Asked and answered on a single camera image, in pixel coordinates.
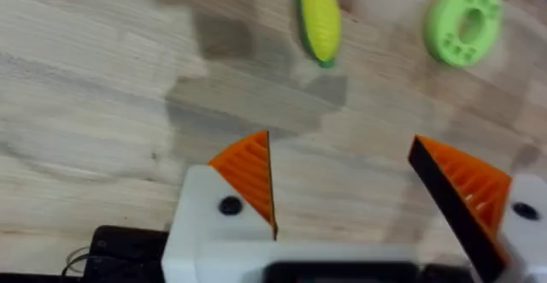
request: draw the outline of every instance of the black screw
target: black screw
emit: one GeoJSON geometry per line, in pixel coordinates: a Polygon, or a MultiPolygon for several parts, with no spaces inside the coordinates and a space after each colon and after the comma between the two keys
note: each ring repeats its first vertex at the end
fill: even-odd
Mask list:
{"type": "Polygon", "coordinates": [[[222,199],[219,203],[219,211],[223,215],[237,215],[243,209],[243,204],[239,198],[228,196],[222,199]]]}
{"type": "Polygon", "coordinates": [[[541,219],[541,215],[538,213],[538,211],[527,203],[513,203],[513,211],[517,215],[531,221],[539,221],[539,219],[541,219]]]}

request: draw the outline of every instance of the wood grain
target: wood grain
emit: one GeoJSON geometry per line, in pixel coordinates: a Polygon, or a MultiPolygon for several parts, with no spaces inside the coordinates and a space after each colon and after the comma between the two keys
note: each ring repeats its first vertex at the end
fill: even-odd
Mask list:
{"type": "Polygon", "coordinates": [[[165,228],[185,168],[263,128],[281,240],[461,261],[410,143],[547,176],[547,4],[504,0],[496,46],[463,70],[423,47],[430,2],[340,0],[325,70],[293,0],[0,0],[0,271],[57,274],[102,224],[165,228]]]}

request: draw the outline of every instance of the yellow corn cob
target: yellow corn cob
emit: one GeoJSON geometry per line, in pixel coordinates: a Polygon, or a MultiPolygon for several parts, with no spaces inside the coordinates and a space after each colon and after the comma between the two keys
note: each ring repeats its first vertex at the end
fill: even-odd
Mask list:
{"type": "Polygon", "coordinates": [[[335,57],[340,41],[340,12],[337,0],[300,0],[309,48],[321,62],[335,57]]]}

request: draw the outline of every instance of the wooden table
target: wooden table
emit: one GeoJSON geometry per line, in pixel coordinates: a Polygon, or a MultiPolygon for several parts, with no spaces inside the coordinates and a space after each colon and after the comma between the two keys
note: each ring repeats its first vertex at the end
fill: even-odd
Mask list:
{"type": "Polygon", "coordinates": [[[340,0],[337,66],[293,0],[0,0],[0,272],[58,274],[103,224],[163,229],[185,168],[267,128],[281,241],[461,248],[407,164],[424,134],[547,176],[547,0],[504,0],[469,69],[421,39],[431,0],[340,0]]]}

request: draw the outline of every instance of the green donut toy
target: green donut toy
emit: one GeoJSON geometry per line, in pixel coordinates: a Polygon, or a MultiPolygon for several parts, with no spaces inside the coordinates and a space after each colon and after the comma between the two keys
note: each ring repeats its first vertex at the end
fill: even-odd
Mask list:
{"type": "Polygon", "coordinates": [[[451,66],[472,65],[496,40],[500,22],[499,0],[438,0],[427,13],[426,47],[451,66]]]}

